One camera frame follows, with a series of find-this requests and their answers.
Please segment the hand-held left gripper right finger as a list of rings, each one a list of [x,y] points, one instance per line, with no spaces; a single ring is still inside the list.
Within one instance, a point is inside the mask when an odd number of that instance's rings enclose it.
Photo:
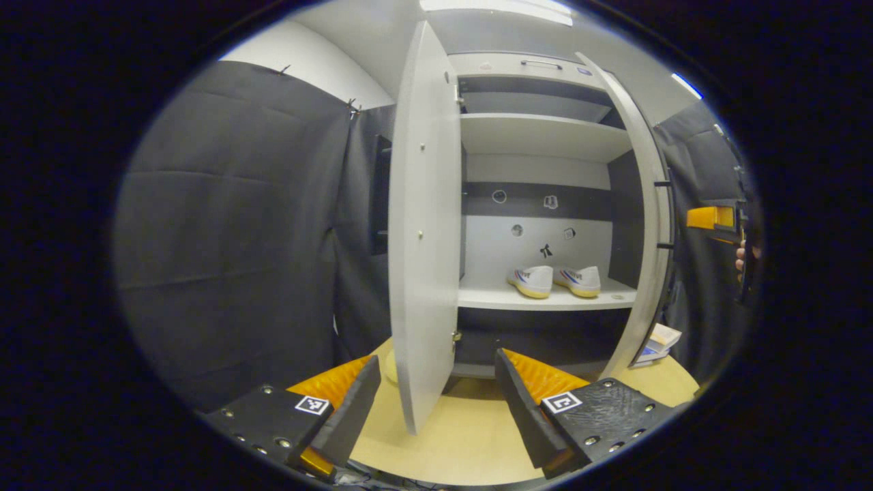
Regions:
[[[546,479],[608,459],[676,413],[613,377],[589,382],[510,349],[496,349],[494,372]]]

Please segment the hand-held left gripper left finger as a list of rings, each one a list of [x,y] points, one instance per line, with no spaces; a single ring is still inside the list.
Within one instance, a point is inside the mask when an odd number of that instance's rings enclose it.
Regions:
[[[380,385],[379,358],[365,355],[287,388],[263,383],[205,421],[264,459],[333,478],[346,466]]]

